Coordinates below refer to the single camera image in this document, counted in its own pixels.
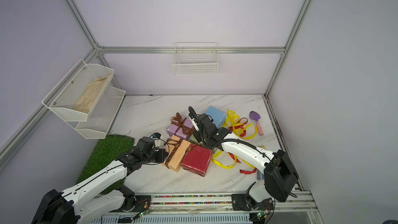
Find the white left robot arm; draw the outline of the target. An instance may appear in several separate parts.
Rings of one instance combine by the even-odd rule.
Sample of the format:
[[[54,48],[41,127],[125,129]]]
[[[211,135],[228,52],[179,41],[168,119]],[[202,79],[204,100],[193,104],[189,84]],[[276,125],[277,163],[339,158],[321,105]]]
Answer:
[[[140,201],[127,186],[99,194],[114,183],[125,179],[143,165],[155,166],[166,161],[171,148],[155,145],[154,136],[141,138],[131,151],[122,153],[109,165],[76,185],[63,191],[46,193],[32,220],[34,224],[86,224],[114,210],[125,212],[148,208],[150,200]]]

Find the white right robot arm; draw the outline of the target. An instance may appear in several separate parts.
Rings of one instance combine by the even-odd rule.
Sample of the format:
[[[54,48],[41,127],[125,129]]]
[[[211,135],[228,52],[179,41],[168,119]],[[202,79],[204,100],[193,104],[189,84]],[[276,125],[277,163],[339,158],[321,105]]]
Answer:
[[[217,128],[206,114],[189,114],[195,128],[194,134],[206,148],[230,153],[262,172],[263,182],[254,182],[243,194],[233,194],[233,207],[251,211],[267,206],[275,208],[275,201],[286,202],[288,197],[296,198],[292,191],[299,175],[289,155],[278,150],[272,152],[241,139],[227,128]]]

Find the red gift box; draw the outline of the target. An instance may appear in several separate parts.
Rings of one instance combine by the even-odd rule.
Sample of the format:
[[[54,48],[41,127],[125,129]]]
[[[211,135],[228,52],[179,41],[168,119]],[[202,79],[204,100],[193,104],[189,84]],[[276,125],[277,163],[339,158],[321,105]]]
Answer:
[[[206,147],[191,144],[180,164],[180,167],[191,173],[204,177],[212,157],[212,151]]]

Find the green gift box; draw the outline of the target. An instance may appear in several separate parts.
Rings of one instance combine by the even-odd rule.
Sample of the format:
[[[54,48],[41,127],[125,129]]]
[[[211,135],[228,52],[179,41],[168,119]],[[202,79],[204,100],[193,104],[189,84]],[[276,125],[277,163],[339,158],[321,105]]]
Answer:
[[[202,147],[204,147],[204,148],[209,149],[209,147],[205,146],[203,143],[200,143],[200,142],[195,138],[195,136],[194,136],[193,134],[190,136],[189,141],[190,141],[191,143],[193,143],[193,144],[196,144],[197,146],[202,146]],[[218,149],[216,149],[216,148],[213,149],[213,150],[212,150],[212,154],[215,155],[215,154],[217,153],[217,150],[218,150]]]

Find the light blue gift box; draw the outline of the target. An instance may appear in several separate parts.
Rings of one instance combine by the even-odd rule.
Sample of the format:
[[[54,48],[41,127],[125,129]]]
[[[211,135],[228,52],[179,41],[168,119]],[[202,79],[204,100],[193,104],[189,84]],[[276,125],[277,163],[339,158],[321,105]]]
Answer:
[[[205,114],[210,116],[210,119],[213,120],[213,124],[215,124],[217,128],[222,127],[227,117],[226,113],[220,111],[213,106],[210,106],[205,111]]]

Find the yellow ribbon of blue box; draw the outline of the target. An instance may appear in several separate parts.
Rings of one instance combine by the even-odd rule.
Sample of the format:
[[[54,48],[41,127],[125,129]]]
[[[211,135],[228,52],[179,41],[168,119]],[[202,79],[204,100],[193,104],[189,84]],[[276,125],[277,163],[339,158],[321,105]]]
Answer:
[[[243,140],[251,140],[258,134],[258,128],[253,123],[248,123],[247,118],[240,118],[234,111],[228,111],[222,127]]]

